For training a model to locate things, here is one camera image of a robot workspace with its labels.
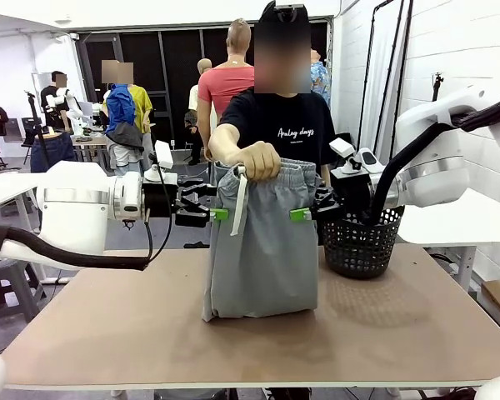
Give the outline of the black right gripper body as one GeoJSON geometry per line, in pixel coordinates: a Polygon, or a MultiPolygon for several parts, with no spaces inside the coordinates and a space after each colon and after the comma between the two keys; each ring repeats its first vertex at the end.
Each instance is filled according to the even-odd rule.
{"type": "Polygon", "coordinates": [[[369,209],[372,198],[369,174],[331,171],[330,178],[333,191],[348,213],[361,213],[369,209]]]}

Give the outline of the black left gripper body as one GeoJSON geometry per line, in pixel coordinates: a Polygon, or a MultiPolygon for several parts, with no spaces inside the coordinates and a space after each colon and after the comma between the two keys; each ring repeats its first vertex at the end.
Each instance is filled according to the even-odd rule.
{"type": "Polygon", "coordinates": [[[150,211],[150,218],[169,218],[178,195],[178,185],[161,182],[142,184],[143,208],[150,211]]]}

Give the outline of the person's right hand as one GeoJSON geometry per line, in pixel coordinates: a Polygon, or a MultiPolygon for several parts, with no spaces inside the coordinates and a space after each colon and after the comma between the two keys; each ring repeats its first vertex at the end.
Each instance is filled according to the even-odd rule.
{"type": "Polygon", "coordinates": [[[245,169],[245,175],[252,181],[263,181],[276,178],[281,168],[281,158],[272,144],[255,142],[240,149],[233,159],[245,169]]]}

